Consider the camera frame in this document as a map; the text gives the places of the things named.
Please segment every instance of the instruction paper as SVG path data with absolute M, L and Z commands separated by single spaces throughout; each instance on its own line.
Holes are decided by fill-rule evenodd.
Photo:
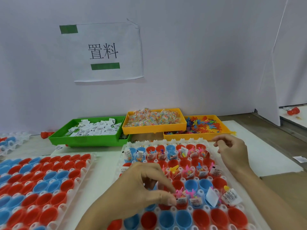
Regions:
M 139 25 L 130 21 L 63 25 L 60 31 L 63 54 L 74 81 L 143 77 Z

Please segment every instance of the orange plastic tray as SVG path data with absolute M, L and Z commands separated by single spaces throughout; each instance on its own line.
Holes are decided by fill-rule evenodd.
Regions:
M 139 126 L 139 127 L 125 127 L 129 115 L 133 115 L 134 111 L 129 111 L 126 115 L 126 119 L 124 121 L 124 124 L 122 126 L 122 131 L 125 135 L 128 134 L 140 134 L 140 133 L 156 133 L 156 132 L 163 132 L 163 131 L 185 131 L 187 128 L 187 122 L 181 113 L 179 108 L 172 108 L 172 109 L 165 109 L 169 111 L 176 111 L 180 115 L 180 123 L 175 124 L 162 124 L 162 125 L 154 125 L 154 126 Z
M 215 120 L 217 123 L 220 124 L 221 128 L 222 128 L 222 132 L 219 133 L 197 133 L 197 134 L 174 134 L 174 135 L 166 135 L 163 133 L 163 138 L 166 139 L 167 141 L 171 141 L 172 139 L 175 140 L 180 140 L 180 139 L 185 139 L 185 140 L 189 140 L 190 138 L 193 139 L 199 139 L 199 138 L 203 138 L 206 140 L 212 140 L 213 137 L 217 136 L 217 135 L 221 135 L 221 134 L 232 134 L 234 133 L 233 131 L 230 131 L 228 129 L 228 127 L 226 127 L 222 121 L 216 116 L 216 115 L 191 115 L 191 116 L 184 116 L 185 119 L 188 117 L 197 117 L 198 119 L 202 119 L 204 116 L 207 116 L 208 119 L 213 119 Z

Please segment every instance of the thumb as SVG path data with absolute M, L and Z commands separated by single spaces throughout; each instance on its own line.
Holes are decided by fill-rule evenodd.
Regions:
M 167 206 L 176 206 L 177 201 L 176 198 L 169 192 L 164 190 L 152 190 L 148 191 L 148 195 L 146 197 L 146 201 L 148 205 L 152 204 L 164 204 Z
M 217 146 L 219 147 L 219 150 L 224 150 L 226 148 L 228 148 L 228 146 L 226 145 L 225 141 L 220 139 L 218 142 L 217 142 Z

